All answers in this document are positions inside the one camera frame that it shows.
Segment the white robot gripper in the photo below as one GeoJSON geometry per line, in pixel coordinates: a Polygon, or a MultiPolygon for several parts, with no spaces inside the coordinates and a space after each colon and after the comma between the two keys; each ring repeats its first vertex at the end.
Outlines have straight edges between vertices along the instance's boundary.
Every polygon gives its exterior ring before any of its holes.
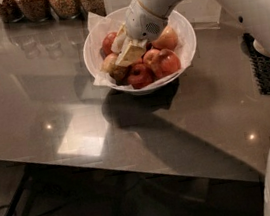
{"type": "Polygon", "coordinates": [[[146,10],[138,0],[132,0],[112,43],[111,51],[120,53],[116,64],[128,67],[146,52],[147,40],[159,38],[168,21],[146,10]]]}

